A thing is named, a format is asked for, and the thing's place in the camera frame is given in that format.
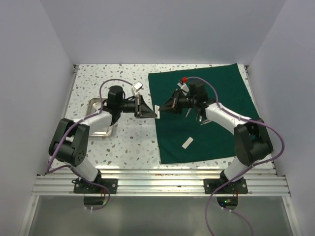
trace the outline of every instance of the black mounting base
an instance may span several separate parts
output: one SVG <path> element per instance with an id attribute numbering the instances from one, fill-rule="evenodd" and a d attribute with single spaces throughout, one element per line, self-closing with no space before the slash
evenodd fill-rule
<path id="1" fill-rule="evenodd" d="M 72 181 L 74 183 L 74 189 L 73 193 L 78 193 L 78 194 L 93 194 L 93 193 L 101 193 L 102 188 L 91 185 L 83 181 L 82 179 L 79 180 L 79 178 L 74 179 Z M 117 192 L 117 186 L 118 186 L 118 180 L 116 178 L 101 178 L 97 182 L 100 185 L 104 185 L 106 188 L 108 188 L 110 194 L 116 194 Z"/>
<path id="2" fill-rule="evenodd" d="M 205 188 L 205 194 L 212 194 L 213 191 L 222 185 L 222 179 L 207 178 L 203 180 L 203 185 Z M 234 194 L 236 189 L 238 190 L 239 194 L 248 193 L 246 180 L 244 178 L 228 184 L 226 187 L 216 192 L 216 194 Z"/>

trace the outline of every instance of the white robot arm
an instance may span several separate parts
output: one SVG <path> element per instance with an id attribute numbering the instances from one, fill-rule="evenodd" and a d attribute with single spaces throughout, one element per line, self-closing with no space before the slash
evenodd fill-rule
<path id="1" fill-rule="evenodd" d="M 212 120 L 227 129 L 235 139 L 236 158 L 220 174 L 220 183 L 223 184 L 242 173 L 248 166 L 263 159 L 273 151 L 266 127 L 251 122 L 250 117 L 242 116 L 229 110 L 221 103 L 208 99 L 205 84 L 202 81 L 193 81 L 188 89 L 180 82 L 180 88 L 174 91 L 171 98 L 161 106 L 160 112 L 180 114 L 183 108 L 194 108 L 197 114 Z M 235 178 L 237 182 L 243 176 Z"/>
<path id="2" fill-rule="evenodd" d="M 121 112 L 134 113 L 136 118 L 155 118 L 157 115 L 144 102 L 142 95 L 136 94 L 142 87 L 141 83 L 132 86 L 133 96 L 124 98 L 121 86 L 112 86 L 109 89 L 107 99 L 102 111 L 97 111 L 84 118 L 67 135 L 61 144 L 56 159 L 71 166 L 71 169 L 82 178 L 100 183 L 100 171 L 86 158 L 89 135 L 101 128 L 111 126 L 120 118 Z M 52 156 L 61 142 L 66 131 L 81 119 L 60 120 L 56 132 L 49 146 L 49 154 Z"/>

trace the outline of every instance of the stainless steel tray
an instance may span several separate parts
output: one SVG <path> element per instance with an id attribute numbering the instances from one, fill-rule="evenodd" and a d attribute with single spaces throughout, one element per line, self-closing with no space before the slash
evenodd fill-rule
<path id="1" fill-rule="evenodd" d="M 92 98 L 89 101 L 86 116 L 96 112 L 99 108 L 100 108 L 99 97 Z M 99 131 L 91 134 L 90 137 L 107 137 L 107 136 L 110 136 L 112 132 L 113 132 L 113 126 L 109 126 L 109 127 L 102 128 Z"/>

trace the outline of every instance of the green mat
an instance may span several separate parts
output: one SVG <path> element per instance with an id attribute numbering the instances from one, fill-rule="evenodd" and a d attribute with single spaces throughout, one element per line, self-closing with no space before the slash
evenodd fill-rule
<path id="1" fill-rule="evenodd" d="M 179 88 L 177 82 L 189 76 L 201 77 L 212 84 L 218 92 L 219 101 L 227 108 L 244 116 L 258 118 L 237 64 L 149 74 L 153 105 L 163 105 L 174 90 Z M 206 90 L 209 98 L 215 98 L 207 85 Z M 162 164 L 197 162 L 235 155 L 234 137 L 231 133 L 214 122 L 200 126 L 194 110 L 191 110 L 187 118 L 186 113 L 187 109 L 180 115 L 160 113 L 160 119 L 155 119 Z M 193 138 L 193 142 L 187 149 L 182 148 L 189 137 Z"/>

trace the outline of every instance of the speckled table surface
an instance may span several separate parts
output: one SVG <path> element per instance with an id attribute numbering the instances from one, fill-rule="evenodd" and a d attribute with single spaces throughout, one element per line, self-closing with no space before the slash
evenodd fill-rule
<path id="1" fill-rule="evenodd" d="M 66 118 L 76 119 L 85 116 L 89 100 L 99 97 L 100 84 L 111 78 L 121 78 L 131 83 L 140 81 L 143 88 L 140 93 L 152 108 L 148 74 L 173 70 L 203 68 L 209 64 L 82 64 L 79 66 L 72 88 Z M 239 65 L 240 74 L 252 97 L 243 65 Z M 131 96 L 131 88 L 122 82 L 109 82 L 104 85 L 103 97 L 107 88 L 121 85 L 126 96 Z M 185 164 L 160 164 L 157 134 L 154 119 L 135 119 L 133 114 L 122 114 L 114 125 L 110 137 L 90 138 L 87 157 L 100 169 L 224 169 L 234 157 L 217 160 L 192 162 Z M 55 161 L 54 167 L 61 165 Z M 273 169 L 271 163 L 260 165 L 262 169 Z"/>

